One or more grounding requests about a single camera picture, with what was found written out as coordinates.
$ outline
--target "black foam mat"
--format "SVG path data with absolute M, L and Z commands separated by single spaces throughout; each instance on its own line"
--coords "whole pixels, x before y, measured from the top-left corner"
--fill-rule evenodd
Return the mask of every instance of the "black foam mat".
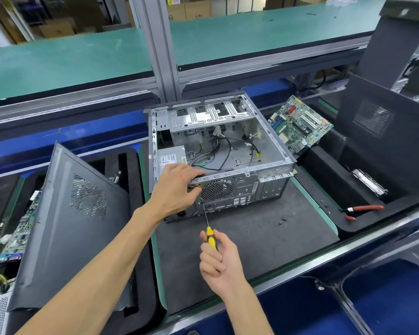
M 211 213 L 208 220 L 236 243 L 248 280 L 339 240 L 292 181 L 279 199 Z M 214 295 L 199 271 L 199 234 L 204 229 L 205 218 L 200 216 L 162 222 L 156 230 L 170 315 Z

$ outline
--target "screwdriver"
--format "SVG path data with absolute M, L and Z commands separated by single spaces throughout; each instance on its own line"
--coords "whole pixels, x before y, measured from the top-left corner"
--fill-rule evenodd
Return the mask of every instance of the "screwdriver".
M 208 225 L 206 229 L 206 239 L 210 246 L 212 246 L 215 250 L 217 250 L 216 239 L 214 238 L 214 232 L 208 223 L 208 218 L 206 216 L 205 206 L 203 206 L 203 214 L 205 214 L 206 224 Z

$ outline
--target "motherboard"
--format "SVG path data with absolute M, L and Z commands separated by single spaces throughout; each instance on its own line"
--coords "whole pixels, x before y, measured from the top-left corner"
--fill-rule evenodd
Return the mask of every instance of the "motherboard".
M 30 198 L 31 204 L 19 220 L 16 230 L 12 233 L 5 248 L 0 254 L 0 262 L 21 259 L 28 243 L 29 233 L 36 217 L 42 191 L 37 190 Z
M 293 95 L 268 122 L 296 158 L 333 127 L 332 123 Z

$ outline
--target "open computer chassis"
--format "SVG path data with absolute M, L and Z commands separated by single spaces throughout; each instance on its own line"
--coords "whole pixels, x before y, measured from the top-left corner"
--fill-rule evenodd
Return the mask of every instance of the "open computer chassis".
M 203 209 L 213 212 L 280 197 L 293 176 L 295 158 L 245 93 L 162 104 L 146 112 L 150 192 L 165 160 L 190 164 L 199 150 L 214 147 L 218 138 L 214 131 L 223 136 L 219 151 L 207 159 L 212 170 L 206 168 L 206 175 L 189 183 L 200 186 L 201 195 L 186 211 L 166 217 L 166 222 L 201 215 Z

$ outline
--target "pliers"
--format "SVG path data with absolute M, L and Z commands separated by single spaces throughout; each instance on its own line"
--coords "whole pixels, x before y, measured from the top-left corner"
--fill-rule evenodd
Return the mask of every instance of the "pliers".
M 344 212 L 363 212 L 363 211 L 366 211 L 366 210 L 382 210 L 384 208 L 385 207 L 382 206 L 382 205 L 360 205 L 360 206 L 357 206 L 357 207 L 349 207 L 349 208 L 346 208 L 346 209 L 341 209 L 340 211 L 342 213 L 344 213 Z M 345 219 L 348 220 L 348 221 L 355 221 L 356 220 L 354 217 L 348 216 L 348 215 L 345 215 Z

